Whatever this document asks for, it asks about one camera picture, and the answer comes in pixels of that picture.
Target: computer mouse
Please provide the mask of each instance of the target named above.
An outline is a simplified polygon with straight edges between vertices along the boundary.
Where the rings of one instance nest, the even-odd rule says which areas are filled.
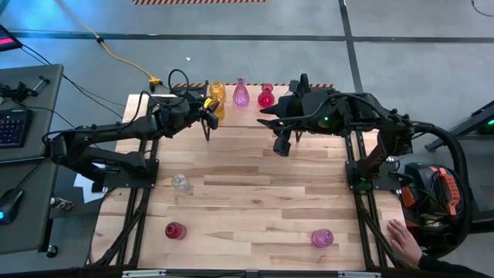
[[[0,225],[7,225],[14,222],[19,212],[24,191],[17,188],[7,190],[0,197]]]

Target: yellow cable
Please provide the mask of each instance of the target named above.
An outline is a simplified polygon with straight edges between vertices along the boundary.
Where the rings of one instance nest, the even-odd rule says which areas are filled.
[[[56,3],[64,10],[66,11],[70,16],[72,16],[77,22],[79,22],[80,25],[84,26],[86,29],[90,30],[94,36],[96,37],[96,39],[100,38],[100,35],[98,35],[98,33],[94,32],[88,25],[86,25],[75,13],[73,13],[69,8],[67,8],[61,0],[56,0]],[[108,49],[108,46],[107,44],[105,44],[105,42],[99,42],[100,45],[107,51],[108,54],[110,54],[110,56],[112,56],[113,58],[121,61],[121,62],[124,62],[124,63],[127,63],[131,66],[134,66],[135,68],[139,69],[140,71],[142,71],[143,73],[146,73],[150,80],[149,82],[152,83],[152,84],[158,84],[161,80],[159,78],[156,78],[154,77],[152,74],[150,74],[148,71],[146,71],[145,69],[143,69],[141,66],[135,64],[135,63],[132,63],[131,61],[129,60],[126,60],[124,58],[121,58],[119,56],[116,56],[115,54],[113,54],[109,49]]]

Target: white paper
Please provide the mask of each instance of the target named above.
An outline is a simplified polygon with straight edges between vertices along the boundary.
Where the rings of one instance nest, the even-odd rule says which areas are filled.
[[[94,164],[99,168],[105,167],[103,164]],[[84,204],[102,198],[108,190],[108,188],[103,188],[103,192],[91,192],[93,181],[88,178],[84,178],[81,174],[77,174],[76,180],[74,181],[74,187],[83,188]]]

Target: black desk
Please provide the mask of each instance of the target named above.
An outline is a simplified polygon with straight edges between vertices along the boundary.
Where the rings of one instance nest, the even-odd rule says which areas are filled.
[[[62,79],[61,65],[30,66],[14,69],[0,69],[0,83],[17,87],[22,81],[27,87],[33,88],[38,76],[48,78],[51,83],[45,85],[37,97],[28,97],[23,104],[27,107],[44,107],[53,110]],[[5,99],[0,110],[17,107],[10,99]],[[24,183],[24,197],[21,200],[19,213],[15,221],[9,225],[0,225],[0,254],[28,250],[45,252],[49,244],[52,220],[49,218],[49,200],[55,187],[58,166],[47,158],[41,137],[51,126],[52,112],[32,109],[33,120],[23,148],[0,149],[0,194],[14,188],[43,159],[43,163]]]
[[[22,81],[28,88],[33,89],[40,81],[38,76],[44,76],[50,80],[50,84],[42,85],[39,88],[37,97],[27,97],[22,104],[27,107],[44,107],[55,109],[56,98],[59,94],[60,82],[62,79],[63,66],[28,66],[13,69],[0,69],[0,83],[16,88],[19,81]],[[9,98],[0,105],[0,110],[18,107]],[[0,150],[0,162],[15,161],[42,157],[45,153],[45,146],[41,143],[41,137],[49,131],[52,124],[53,113],[48,110],[32,109],[33,117],[28,136],[23,148],[12,148]]]

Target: human hand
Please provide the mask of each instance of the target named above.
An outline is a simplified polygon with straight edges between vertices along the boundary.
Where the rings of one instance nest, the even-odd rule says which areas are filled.
[[[400,257],[412,266],[418,266],[422,257],[422,250],[418,246],[414,237],[401,222],[396,219],[387,224],[387,229],[393,236],[391,246]]]

